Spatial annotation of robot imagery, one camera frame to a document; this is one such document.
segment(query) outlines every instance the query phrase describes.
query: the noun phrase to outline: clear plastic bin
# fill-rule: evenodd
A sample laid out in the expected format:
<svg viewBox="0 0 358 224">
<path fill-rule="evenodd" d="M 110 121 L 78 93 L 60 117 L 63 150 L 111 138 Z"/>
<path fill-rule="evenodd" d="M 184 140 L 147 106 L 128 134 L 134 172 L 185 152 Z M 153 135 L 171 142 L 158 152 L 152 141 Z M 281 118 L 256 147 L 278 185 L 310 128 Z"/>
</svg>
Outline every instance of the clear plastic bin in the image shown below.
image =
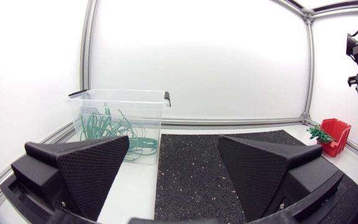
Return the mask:
<svg viewBox="0 0 358 224">
<path fill-rule="evenodd" d="M 170 107 L 167 91 L 86 90 L 71 94 L 67 102 L 80 141 L 128 135 L 124 161 L 156 163 L 162 111 Z"/>
</svg>

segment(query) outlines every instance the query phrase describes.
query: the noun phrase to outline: white wall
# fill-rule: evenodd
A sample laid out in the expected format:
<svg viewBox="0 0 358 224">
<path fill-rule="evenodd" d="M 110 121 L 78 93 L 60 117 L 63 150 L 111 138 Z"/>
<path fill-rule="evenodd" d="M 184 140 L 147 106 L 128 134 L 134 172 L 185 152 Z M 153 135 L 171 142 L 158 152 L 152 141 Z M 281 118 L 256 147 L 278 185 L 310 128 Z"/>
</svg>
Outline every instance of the white wall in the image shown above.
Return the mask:
<svg viewBox="0 0 358 224">
<path fill-rule="evenodd" d="M 294 118 L 305 23 L 273 1 L 98 1 L 91 88 L 167 90 L 164 118 Z"/>
<path fill-rule="evenodd" d="M 71 121 L 87 3 L 0 0 L 0 172 Z"/>
<path fill-rule="evenodd" d="M 358 73 L 358 66 L 346 55 L 347 33 L 358 30 L 358 14 L 318 19 L 313 24 L 315 74 L 311 118 L 337 118 L 350 124 L 349 139 L 358 144 L 358 96 L 347 78 Z"/>
</svg>

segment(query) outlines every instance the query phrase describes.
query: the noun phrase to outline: plastic bin handle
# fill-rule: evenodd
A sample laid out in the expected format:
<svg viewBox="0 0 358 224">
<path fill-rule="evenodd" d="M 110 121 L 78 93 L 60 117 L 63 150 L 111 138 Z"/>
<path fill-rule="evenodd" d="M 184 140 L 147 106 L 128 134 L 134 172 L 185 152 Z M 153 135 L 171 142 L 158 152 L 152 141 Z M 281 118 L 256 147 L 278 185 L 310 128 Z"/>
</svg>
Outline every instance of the plastic bin handle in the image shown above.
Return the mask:
<svg viewBox="0 0 358 224">
<path fill-rule="evenodd" d="M 68 96 L 75 96 L 75 95 L 77 95 L 77 94 L 80 94 L 80 93 L 83 93 L 83 92 L 86 92 L 86 91 L 88 91 L 88 90 L 77 91 L 77 92 L 74 92 L 74 93 L 72 93 L 72 94 L 69 94 Z"/>
<path fill-rule="evenodd" d="M 171 107 L 171 99 L 168 91 L 165 91 L 164 98 L 169 101 L 169 107 Z"/>
</svg>

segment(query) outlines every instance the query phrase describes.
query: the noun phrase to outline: metal bracket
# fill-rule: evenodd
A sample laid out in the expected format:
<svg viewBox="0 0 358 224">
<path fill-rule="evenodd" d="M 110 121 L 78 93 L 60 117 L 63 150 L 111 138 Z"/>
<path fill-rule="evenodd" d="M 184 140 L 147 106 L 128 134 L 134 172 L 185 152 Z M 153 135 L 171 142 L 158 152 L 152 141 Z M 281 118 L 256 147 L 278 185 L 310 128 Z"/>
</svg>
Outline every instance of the metal bracket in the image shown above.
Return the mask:
<svg viewBox="0 0 358 224">
<path fill-rule="evenodd" d="M 306 13 L 305 16 L 302 16 L 302 19 L 306 25 L 307 24 L 313 25 L 314 18 L 310 13 Z"/>
<path fill-rule="evenodd" d="M 310 113 L 309 112 L 303 112 L 301 115 L 302 124 L 303 125 L 309 125 L 309 121 L 311 121 Z"/>
</svg>

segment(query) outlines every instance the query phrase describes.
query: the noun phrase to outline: rubber mat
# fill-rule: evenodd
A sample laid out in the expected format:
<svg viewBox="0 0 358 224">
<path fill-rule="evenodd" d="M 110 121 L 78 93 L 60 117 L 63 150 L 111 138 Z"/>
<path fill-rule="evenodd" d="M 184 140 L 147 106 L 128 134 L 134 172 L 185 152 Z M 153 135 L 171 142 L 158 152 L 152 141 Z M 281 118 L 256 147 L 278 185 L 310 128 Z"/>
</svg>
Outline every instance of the rubber mat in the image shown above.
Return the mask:
<svg viewBox="0 0 358 224">
<path fill-rule="evenodd" d="M 283 130 L 228 136 L 304 145 Z M 221 223 L 247 222 L 220 157 L 218 139 L 217 134 L 162 135 L 155 200 L 156 220 L 217 218 Z M 348 177 L 344 179 L 346 181 L 342 182 L 352 190 L 345 193 L 346 201 L 342 198 L 325 221 L 335 222 L 335 216 L 348 216 L 358 205 L 358 185 Z"/>
</svg>

